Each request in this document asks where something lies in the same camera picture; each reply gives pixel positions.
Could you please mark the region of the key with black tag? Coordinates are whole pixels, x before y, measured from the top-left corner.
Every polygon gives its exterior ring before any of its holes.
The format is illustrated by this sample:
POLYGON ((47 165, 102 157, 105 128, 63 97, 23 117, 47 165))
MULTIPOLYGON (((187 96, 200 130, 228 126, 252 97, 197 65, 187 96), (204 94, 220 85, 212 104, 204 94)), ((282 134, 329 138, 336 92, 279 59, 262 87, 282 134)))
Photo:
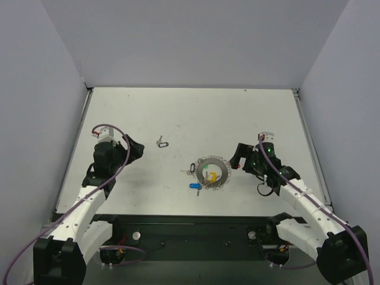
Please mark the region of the key with black tag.
POLYGON ((156 141, 156 145, 158 148, 165 148, 169 146, 168 142, 163 141, 163 136, 161 135, 160 138, 156 141))

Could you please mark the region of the yellow key tag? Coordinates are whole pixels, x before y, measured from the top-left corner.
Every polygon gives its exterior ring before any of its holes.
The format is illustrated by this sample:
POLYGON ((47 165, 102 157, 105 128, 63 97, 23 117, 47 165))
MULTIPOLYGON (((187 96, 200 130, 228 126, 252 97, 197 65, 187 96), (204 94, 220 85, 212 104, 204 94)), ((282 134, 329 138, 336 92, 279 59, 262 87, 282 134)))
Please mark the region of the yellow key tag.
POLYGON ((206 173, 205 180, 207 182, 213 183, 213 182, 215 182, 217 180, 217 177, 218 176, 217 176, 216 172, 210 172, 210 173, 206 173))

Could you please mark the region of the blue key tag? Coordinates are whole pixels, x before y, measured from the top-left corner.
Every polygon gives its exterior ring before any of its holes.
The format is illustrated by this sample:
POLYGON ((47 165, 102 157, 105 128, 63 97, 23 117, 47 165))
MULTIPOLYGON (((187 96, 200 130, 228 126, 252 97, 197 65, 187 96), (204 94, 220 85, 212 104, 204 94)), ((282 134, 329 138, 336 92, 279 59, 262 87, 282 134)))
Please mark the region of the blue key tag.
POLYGON ((200 183, 190 183, 189 187, 191 189, 202 189, 202 185, 200 183))

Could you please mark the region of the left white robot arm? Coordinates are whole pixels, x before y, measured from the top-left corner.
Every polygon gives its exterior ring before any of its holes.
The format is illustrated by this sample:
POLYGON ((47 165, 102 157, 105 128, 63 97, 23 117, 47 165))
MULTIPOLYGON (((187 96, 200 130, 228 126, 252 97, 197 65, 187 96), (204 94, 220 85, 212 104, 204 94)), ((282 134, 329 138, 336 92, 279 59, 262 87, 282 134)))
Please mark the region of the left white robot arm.
POLYGON ((98 136, 93 162, 73 206, 55 222, 49 236, 38 238, 33 246, 35 284, 82 284, 92 256, 105 242, 120 241, 119 226, 92 219, 115 186, 116 175, 143 156, 144 145, 128 135, 123 139, 126 147, 111 134, 98 136))

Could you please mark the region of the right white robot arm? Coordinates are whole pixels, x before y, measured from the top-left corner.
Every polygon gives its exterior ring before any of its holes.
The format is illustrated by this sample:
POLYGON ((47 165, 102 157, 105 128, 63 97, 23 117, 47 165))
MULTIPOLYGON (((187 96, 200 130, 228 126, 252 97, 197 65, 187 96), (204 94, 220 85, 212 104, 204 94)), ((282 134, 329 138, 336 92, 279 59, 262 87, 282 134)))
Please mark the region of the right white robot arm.
POLYGON ((272 234, 306 253, 331 284, 364 271, 370 284, 374 283, 365 231, 360 226, 350 226, 329 210, 292 167, 282 164, 273 143, 240 143, 230 159, 232 169, 238 168, 241 159, 245 159, 244 172, 263 178, 265 185, 306 221, 301 224, 287 213, 272 216, 268 221, 272 234))

